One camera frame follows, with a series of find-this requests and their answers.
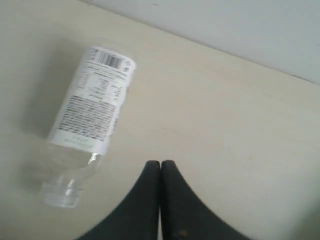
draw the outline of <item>white wall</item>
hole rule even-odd
[[[320,84],[319,0],[85,2]]]

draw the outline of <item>black object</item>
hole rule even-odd
[[[79,240],[249,240],[212,213],[174,161],[148,161],[120,205]]]
[[[79,240],[157,240],[160,164],[148,161],[120,205]]]
[[[161,165],[160,208],[164,240],[249,240],[194,194],[174,161]]]

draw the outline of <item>plastic water bottle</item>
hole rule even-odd
[[[83,181],[95,174],[107,153],[136,69],[132,54],[124,49],[97,44],[83,54],[47,138],[52,174],[40,195],[51,206],[74,208]]]

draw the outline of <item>table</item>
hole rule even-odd
[[[166,159],[247,236],[318,236],[318,85],[76,0],[4,0],[0,32],[2,239],[75,239],[119,204],[147,160]],[[137,72],[78,206],[50,207],[37,196],[44,137],[96,37],[132,48]]]

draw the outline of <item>bottle label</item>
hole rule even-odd
[[[136,63],[98,46],[87,49],[48,136],[50,143],[105,155]]]

